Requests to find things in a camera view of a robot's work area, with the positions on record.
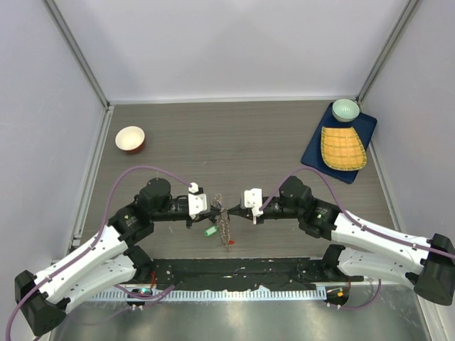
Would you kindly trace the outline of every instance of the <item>gray wood surface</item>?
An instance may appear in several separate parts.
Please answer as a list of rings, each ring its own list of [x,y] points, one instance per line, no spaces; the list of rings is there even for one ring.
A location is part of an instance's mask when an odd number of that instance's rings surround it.
[[[220,193],[226,207],[239,203],[240,193],[262,188],[268,195],[290,171],[300,166],[300,158],[317,127],[327,101],[226,102],[190,104],[118,105],[97,174],[82,240],[89,239],[100,227],[107,194],[118,175],[135,165],[165,168],[204,187],[213,197]],[[114,143],[116,133],[129,125],[146,133],[146,147],[127,155]],[[368,163],[354,184],[332,179],[345,207],[356,215],[392,227],[385,198],[370,152]],[[109,214],[132,201],[156,172],[139,170],[120,184]],[[298,174],[313,194],[333,202],[317,175]],[[174,180],[174,196],[187,193]],[[186,229],[184,222],[160,222],[155,232],[139,243],[150,255],[160,258],[322,256],[330,244],[305,235],[297,221],[269,221],[255,226],[232,217],[231,239],[227,251],[220,238],[205,237],[209,221]]]

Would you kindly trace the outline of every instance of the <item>yellow square plate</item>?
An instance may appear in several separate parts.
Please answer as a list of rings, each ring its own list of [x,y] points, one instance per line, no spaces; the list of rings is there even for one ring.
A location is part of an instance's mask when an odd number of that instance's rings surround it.
[[[367,153],[353,127],[323,126],[321,154],[326,165],[337,171],[358,171],[367,164]]]

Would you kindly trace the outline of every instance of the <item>red bowl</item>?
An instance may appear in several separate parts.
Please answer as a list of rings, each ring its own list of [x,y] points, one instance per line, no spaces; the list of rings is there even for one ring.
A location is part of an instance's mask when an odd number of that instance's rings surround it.
[[[115,145],[126,153],[138,153],[145,146],[145,133],[138,126],[127,126],[115,136]]]

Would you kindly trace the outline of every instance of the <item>robotic arm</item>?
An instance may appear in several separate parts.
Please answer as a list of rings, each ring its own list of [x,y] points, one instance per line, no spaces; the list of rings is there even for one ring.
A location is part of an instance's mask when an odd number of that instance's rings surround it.
[[[268,203],[263,207],[262,203],[266,201]],[[262,197],[260,189],[246,190],[240,205],[228,210],[228,213],[252,220],[254,224],[262,224],[270,219],[297,219],[299,228],[312,237],[366,250],[331,245],[322,260],[306,262],[316,269],[316,275],[297,267],[296,270],[302,275],[302,283],[317,282],[318,278],[336,281],[340,278],[347,280],[369,276],[401,283],[437,304],[450,305],[452,302],[455,289],[454,261],[412,247],[414,243],[455,254],[448,238],[435,234],[428,240],[366,222],[348,212],[347,217],[338,206],[315,198],[311,189],[294,176],[283,183],[279,197],[269,199]],[[154,261],[135,244],[154,231],[155,222],[185,221],[186,226],[190,227],[194,222],[207,218],[214,221],[219,214],[220,208],[210,206],[203,189],[195,183],[191,184],[188,194],[173,198],[167,180],[151,179],[132,203],[109,219],[94,247],[92,245],[98,238],[97,234],[58,263],[35,275],[29,271],[19,274],[15,279],[16,302],[19,303],[36,289],[38,283],[45,281],[21,306],[34,334],[44,335],[57,327],[83,301],[100,291],[118,283],[149,281],[150,273],[154,271]],[[398,244],[360,228],[353,224],[353,218],[359,225],[368,226],[369,230],[410,242],[411,246]],[[87,249],[90,251],[83,258],[65,267]],[[196,268],[201,268],[202,261],[194,260],[199,264]],[[63,270],[51,278],[50,275],[58,269]],[[205,280],[203,276],[198,278],[201,283]],[[173,283],[172,280],[167,281],[166,285],[170,283]]]

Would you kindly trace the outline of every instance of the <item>blue tray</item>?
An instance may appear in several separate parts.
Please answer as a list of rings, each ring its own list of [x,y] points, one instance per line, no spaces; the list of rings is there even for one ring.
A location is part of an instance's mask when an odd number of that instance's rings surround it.
[[[321,131],[322,127],[326,126],[328,128],[349,128],[350,126],[354,127],[357,131],[357,135],[362,141],[363,147],[367,150],[368,144],[370,144],[371,136],[375,130],[377,119],[374,117],[360,113],[358,117],[352,122],[343,123],[338,122],[335,117],[332,115],[332,105],[330,103],[326,113],[322,116],[321,121],[319,122],[316,131],[314,132],[311,141],[306,147],[305,153],[301,158],[301,162],[305,166],[310,166],[318,171],[321,171],[324,174],[334,177],[335,179],[341,180],[345,183],[353,183],[355,177],[357,176],[358,170],[352,170],[350,172],[345,172],[342,170],[334,170],[329,168],[323,161],[321,155]]]

